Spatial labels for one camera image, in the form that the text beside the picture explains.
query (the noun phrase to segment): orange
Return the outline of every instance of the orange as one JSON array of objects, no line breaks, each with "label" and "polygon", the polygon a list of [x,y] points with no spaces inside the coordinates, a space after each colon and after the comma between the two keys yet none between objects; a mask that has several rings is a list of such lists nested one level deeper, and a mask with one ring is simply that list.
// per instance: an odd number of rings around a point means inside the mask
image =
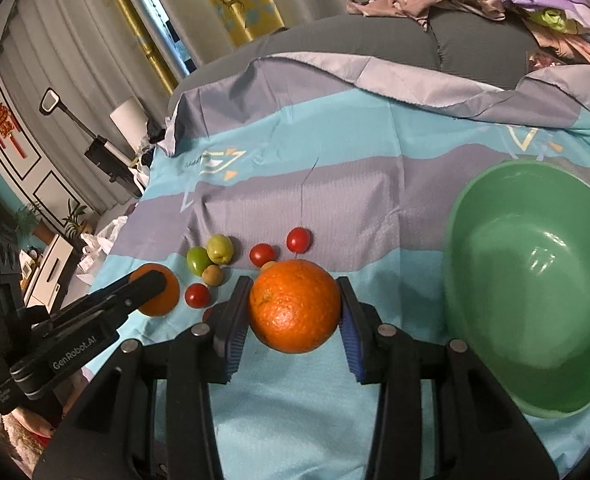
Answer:
[{"label": "orange", "polygon": [[179,302],[179,282],[172,270],[162,264],[144,264],[130,274],[129,282],[141,278],[149,270],[158,270],[166,278],[166,288],[152,300],[148,300],[139,307],[139,311],[146,316],[165,316],[177,306]]},{"label": "orange", "polygon": [[287,354],[310,352],[333,335],[340,319],[339,287],[306,260],[277,262],[251,288],[249,324],[265,345]]}]

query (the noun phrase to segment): silver screw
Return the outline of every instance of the silver screw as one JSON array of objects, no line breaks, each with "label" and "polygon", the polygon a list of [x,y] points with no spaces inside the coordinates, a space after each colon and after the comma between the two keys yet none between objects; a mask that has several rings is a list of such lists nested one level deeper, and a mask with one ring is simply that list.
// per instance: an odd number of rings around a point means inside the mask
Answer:
[{"label": "silver screw", "polygon": [[397,328],[388,323],[383,323],[377,327],[377,333],[384,337],[393,337],[397,333]]},{"label": "silver screw", "polygon": [[191,334],[197,337],[202,337],[211,331],[211,327],[206,323],[197,323],[191,327]]},{"label": "silver screw", "polygon": [[126,339],[121,346],[120,349],[124,354],[130,354],[139,348],[139,341],[137,339]]},{"label": "silver screw", "polygon": [[461,339],[453,339],[453,341],[449,343],[449,346],[451,347],[451,350],[458,354],[463,354],[469,349],[469,346]]}]

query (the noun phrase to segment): green plastic bowl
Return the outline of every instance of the green plastic bowl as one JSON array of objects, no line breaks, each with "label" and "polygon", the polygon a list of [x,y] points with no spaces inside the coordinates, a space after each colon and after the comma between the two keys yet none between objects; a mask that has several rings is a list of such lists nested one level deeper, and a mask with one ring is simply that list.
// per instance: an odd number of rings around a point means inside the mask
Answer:
[{"label": "green plastic bowl", "polygon": [[590,403],[590,187],[549,164],[482,173],[451,212],[447,320],[519,408],[567,416]]}]

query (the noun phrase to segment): red tomato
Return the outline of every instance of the red tomato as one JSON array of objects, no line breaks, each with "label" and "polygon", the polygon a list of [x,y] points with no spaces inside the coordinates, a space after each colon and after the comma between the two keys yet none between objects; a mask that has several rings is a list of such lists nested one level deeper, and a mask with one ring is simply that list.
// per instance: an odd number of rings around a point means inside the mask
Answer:
[{"label": "red tomato", "polygon": [[186,289],[184,300],[186,300],[188,306],[193,308],[204,308],[211,302],[211,293],[206,285],[193,283]]},{"label": "red tomato", "polygon": [[310,231],[303,227],[294,228],[286,237],[286,246],[291,253],[305,253],[309,250],[310,242]]},{"label": "red tomato", "polygon": [[257,244],[248,253],[248,257],[255,267],[262,267],[275,259],[275,249],[269,244]]}]

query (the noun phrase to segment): neon green cloth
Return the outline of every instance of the neon green cloth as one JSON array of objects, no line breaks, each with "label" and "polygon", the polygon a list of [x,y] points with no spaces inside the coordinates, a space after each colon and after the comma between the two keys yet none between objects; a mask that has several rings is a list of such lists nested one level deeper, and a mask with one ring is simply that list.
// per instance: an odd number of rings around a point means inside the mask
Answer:
[{"label": "neon green cloth", "polygon": [[544,27],[550,27],[563,34],[581,34],[583,32],[582,26],[578,25],[576,20],[568,19],[563,10],[544,9],[527,12],[527,14],[532,22],[543,25]]}]

